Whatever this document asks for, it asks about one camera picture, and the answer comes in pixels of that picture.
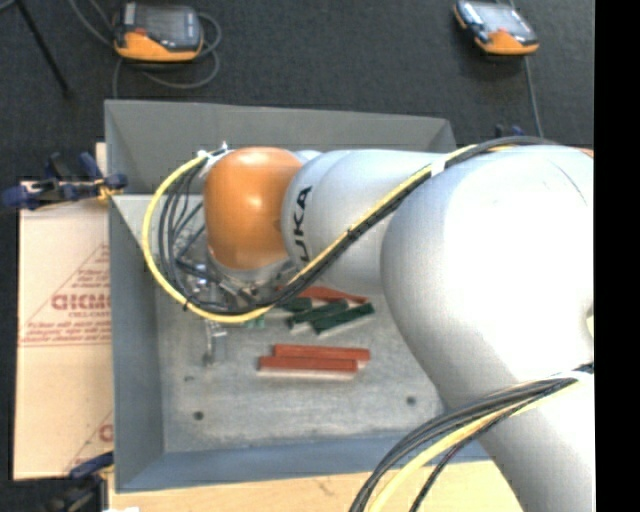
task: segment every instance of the clamp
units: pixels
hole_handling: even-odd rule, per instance
[[[44,179],[25,181],[4,190],[3,204],[11,208],[36,210],[81,199],[106,201],[110,196],[122,193],[127,186],[126,175],[104,176],[88,152],[81,153],[78,160],[84,170],[82,177],[73,176],[60,153],[53,153],[45,166]]]

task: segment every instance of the small display device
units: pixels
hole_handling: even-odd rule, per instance
[[[203,30],[191,7],[127,2],[114,19],[115,50],[128,60],[187,62],[202,44]]]
[[[527,55],[540,46],[529,23],[508,5],[458,0],[453,12],[475,44],[489,55]]]

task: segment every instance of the yellow cable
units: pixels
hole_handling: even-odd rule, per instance
[[[253,310],[249,313],[246,313],[244,315],[234,315],[234,316],[219,315],[219,314],[206,311],[202,308],[199,308],[195,304],[189,302],[189,300],[184,295],[182,295],[178,290],[176,290],[173,286],[171,286],[171,283],[169,283],[165,279],[165,277],[162,275],[162,272],[160,272],[160,270],[158,269],[158,266],[156,265],[153,259],[153,254],[151,252],[151,244],[149,242],[149,233],[151,231],[151,220],[153,217],[153,213],[158,203],[160,202],[160,199],[162,198],[166,190],[178,178],[180,178],[180,176],[182,176],[189,170],[193,169],[205,158],[207,158],[207,155],[198,156],[188,161],[187,163],[181,165],[180,167],[178,167],[178,169],[173,171],[173,173],[171,173],[169,177],[162,182],[162,184],[156,190],[155,194],[153,194],[153,196],[151,197],[151,201],[147,206],[147,210],[144,214],[144,219],[142,221],[142,254],[144,255],[145,262],[147,263],[147,266],[149,267],[149,270],[151,271],[151,274],[153,275],[155,280],[178,303],[182,304],[187,309],[189,309],[190,311],[193,311],[197,315],[203,318],[206,318],[207,320],[212,320],[215,322],[226,322],[226,323],[244,323],[253,318],[257,318],[258,316],[268,311],[270,308],[260,308],[260,309]]]
[[[458,149],[456,151],[453,151],[451,153],[443,155],[443,157],[441,159],[438,159],[437,161],[444,165],[444,163],[450,161],[451,159],[455,158],[459,154],[464,153],[465,151],[473,148],[474,146],[475,145],[470,145],[470,146],[466,146],[466,147],[460,148],[460,149]],[[200,162],[202,162],[202,160],[207,158],[207,156],[208,155],[206,155],[206,154],[198,156],[198,157],[193,158],[192,160],[186,162],[185,164],[181,165],[180,167],[178,167],[178,169],[173,171],[169,175],[169,177],[167,177],[165,179],[165,181],[163,181],[162,184],[155,191],[155,193],[153,194],[153,196],[151,198],[151,201],[149,202],[149,205],[147,206],[147,210],[145,212],[143,223],[142,223],[142,253],[144,255],[145,262],[146,262],[147,266],[149,267],[149,270],[151,271],[151,274],[153,275],[155,280],[178,303],[182,304],[184,307],[186,307],[187,309],[189,309],[193,313],[196,313],[197,315],[199,315],[199,316],[201,316],[203,318],[206,318],[208,320],[212,320],[212,321],[220,322],[220,323],[244,323],[244,322],[247,322],[249,320],[253,320],[255,318],[260,317],[261,315],[263,315],[264,313],[269,311],[271,308],[273,308],[273,305],[264,306],[264,307],[257,308],[257,309],[254,309],[252,311],[249,311],[247,313],[237,314],[237,315],[235,315],[235,314],[234,315],[227,315],[227,314],[223,314],[223,313],[212,313],[210,311],[206,311],[206,310],[196,306],[195,304],[189,302],[187,297],[185,297],[182,293],[180,293],[178,290],[176,290],[171,285],[171,283],[169,283],[165,279],[164,275],[162,275],[162,272],[160,272],[160,270],[158,269],[158,266],[156,265],[156,263],[155,263],[155,261],[153,259],[152,252],[151,252],[151,244],[149,242],[149,234],[150,234],[150,231],[151,231],[151,220],[152,220],[152,217],[153,217],[153,213],[155,212],[155,210],[157,208],[157,205],[160,202],[160,199],[162,198],[163,194],[167,191],[167,189],[174,182],[176,182],[178,180],[178,178],[180,178],[183,174],[187,173],[189,170],[193,169],[196,165],[198,165]],[[305,274],[307,274],[308,272],[313,270],[316,267],[316,265],[322,260],[322,258],[324,258],[331,250],[333,250],[338,244],[340,244],[342,241],[344,241],[345,238],[347,238],[349,236],[349,233],[351,231],[353,231],[353,230],[357,229],[358,227],[360,227],[369,217],[371,217],[373,214],[375,214],[375,212],[377,212],[378,210],[380,210],[380,209],[384,208],[385,206],[387,206],[389,204],[389,202],[392,201],[393,198],[397,194],[401,193],[407,187],[413,185],[416,181],[418,181],[418,180],[422,179],[423,177],[425,177],[426,175],[428,175],[431,172],[434,163],[435,162],[427,164],[422,169],[416,171],[411,176],[409,176],[409,178],[407,178],[402,183],[397,185],[393,190],[391,190],[391,192],[389,192],[387,195],[385,195],[372,208],[370,208],[367,211],[367,213],[362,215],[357,222],[352,224],[347,231],[342,233],[342,235],[340,235],[332,244],[330,244],[328,247],[326,247],[311,262],[309,262],[302,270],[300,270],[289,281],[289,283],[295,281],[296,279],[304,276]]]
[[[515,409],[517,409],[525,400],[520,401],[516,404],[506,406],[498,411],[492,412],[490,414],[487,414],[486,416],[483,416],[477,420],[474,420],[471,423],[464,425],[459,429],[454,430],[450,434],[447,434],[447,436],[443,437],[438,442],[432,444],[426,450],[419,453],[410,462],[408,462],[398,473],[396,473],[396,475],[391,480],[389,480],[389,482],[383,487],[382,491],[380,491],[380,494],[378,494],[378,496],[376,496],[376,498],[371,502],[371,507],[369,508],[369,512],[380,512],[384,507],[384,505],[387,503],[387,501],[389,501],[389,498],[391,498],[391,496],[398,490],[398,488],[404,482],[406,482],[406,480],[411,475],[413,475],[421,467],[423,467],[429,461],[431,461],[432,459],[440,455],[445,450],[451,448],[452,446],[456,445],[457,443],[466,439],[467,437],[475,434],[478,430],[480,430],[482,427],[490,423],[492,420],[494,420],[498,416],[504,414],[505,412],[508,412],[509,410],[514,410],[514,413],[512,413],[510,416],[517,416],[519,414],[522,414],[525,411],[538,407],[540,404],[544,403],[545,401],[551,398],[557,397],[560,394],[564,394],[565,392],[568,392],[583,384],[584,384],[583,382],[576,381],[568,385],[567,387],[559,391],[556,391],[555,393],[552,393],[551,395],[546,395],[539,398],[538,400],[532,402],[531,404],[519,410],[515,410]]]

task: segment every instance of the robotic arm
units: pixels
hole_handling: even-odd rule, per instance
[[[452,408],[593,361],[585,152],[505,139],[460,155],[245,148],[211,160],[200,171],[203,251],[221,295],[190,294],[185,307],[196,313],[244,321],[268,309],[265,297],[284,300],[287,283],[302,289],[318,277],[383,294]],[[594,431],[590,385],[502,422],[481,443],[527,512],[588,511]]]

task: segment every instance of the wooden surface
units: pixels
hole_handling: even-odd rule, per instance
[[[410,478],[385,511],[408,511],[428,474],[425,468]],[[119,511],[138,507],[140,512],[347,512],[367,476],[358,473],[116,494],[110,474],[109,505]],[[449,464],[420,510],[521,512],[508,484],[490,461]]]

